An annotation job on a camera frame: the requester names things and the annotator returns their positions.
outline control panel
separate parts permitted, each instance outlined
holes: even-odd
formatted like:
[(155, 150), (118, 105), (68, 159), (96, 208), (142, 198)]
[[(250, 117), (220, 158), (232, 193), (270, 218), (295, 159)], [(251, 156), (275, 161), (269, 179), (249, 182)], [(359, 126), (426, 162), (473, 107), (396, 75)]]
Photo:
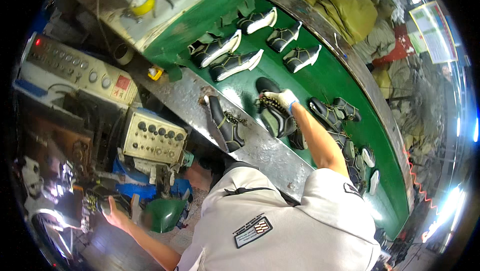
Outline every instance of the control panel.
[(131, 107), (124, 136), (123, 154), (175, 164), (183, 151), (187, 131), (145, 109)]
[(138, 92), (128, 73), (41, 34), (34, 33), (25, 61), (37, 65), (78, 89), (130, 105)]

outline forearm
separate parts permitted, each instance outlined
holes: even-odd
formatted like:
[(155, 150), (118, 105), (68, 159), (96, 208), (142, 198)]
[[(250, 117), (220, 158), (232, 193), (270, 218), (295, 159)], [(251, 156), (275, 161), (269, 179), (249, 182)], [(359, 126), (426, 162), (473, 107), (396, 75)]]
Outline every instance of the forearm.
[(167, 245), (150, 237), (143, 229), (129, 220), (123, 230), (137, 241), (166, 271), (174, 270), (180, 261), (181, 255)]
[(292, 114), (317, 167), (332, 169), (348, 178), (342, 151), (325, 128), (298, 102), (292, 104)]

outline knob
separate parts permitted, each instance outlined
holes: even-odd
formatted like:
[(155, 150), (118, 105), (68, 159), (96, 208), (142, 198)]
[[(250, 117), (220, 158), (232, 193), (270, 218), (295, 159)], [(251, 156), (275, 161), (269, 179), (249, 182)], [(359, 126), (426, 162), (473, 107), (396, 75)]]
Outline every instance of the knob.
[(90, 82), (96, 82), (98, 78), (99, 78), (99, 77), (98, 77), (98, 74), (97, 74), (95, 71), (92, 71), (92, 72), (90, 73), (90, 75), (88, 76), (88, 80), (89, 80)]
[(145, 129), (146, 126), (147, 126), (147, 124), (145, 124), (145, 122), (143, 122), (143, 121), (138, 123), (138, 128), (141, 129), (141, 130)]
[(105, 89), (110, 87), (112, 81), (110, 80), (110, 78), (108, 76), (105, 76), (102, 80), (102, 87), (104, 87)]

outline white glove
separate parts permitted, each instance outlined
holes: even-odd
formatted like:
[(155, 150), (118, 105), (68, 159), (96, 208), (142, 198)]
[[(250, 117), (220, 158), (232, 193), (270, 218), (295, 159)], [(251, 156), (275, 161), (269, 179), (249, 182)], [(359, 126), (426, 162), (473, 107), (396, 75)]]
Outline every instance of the white glove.
[(292, 104), (298, 102), (298, 98), (290, 89), (282, 90), (282, 93), (264, 92), (263, 94), (277, 100), (280, 106), (289, 112), (292, 111)]

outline hand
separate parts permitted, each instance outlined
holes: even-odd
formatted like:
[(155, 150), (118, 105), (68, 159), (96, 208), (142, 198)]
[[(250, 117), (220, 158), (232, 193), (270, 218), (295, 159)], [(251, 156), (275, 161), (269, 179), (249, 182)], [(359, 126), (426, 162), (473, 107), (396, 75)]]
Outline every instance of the hand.
[(108, 197), (110, 203), (110, 215), (103, 213), (105, 219), (113, 226), (118, 227), (119, 229), (126, 231), (126, 227), (129, 223), (129, 219), (127, 215), (122, 213), (119, 209), (117, 209), (117, 204), (112, 196)]
[(290, 89), (282, 90), (281, 93), (264, 92), (263, 94), (277, 100), (280, 106), (289, 112), (292, 110), (292, 104), (298, 102), (298, 98)]

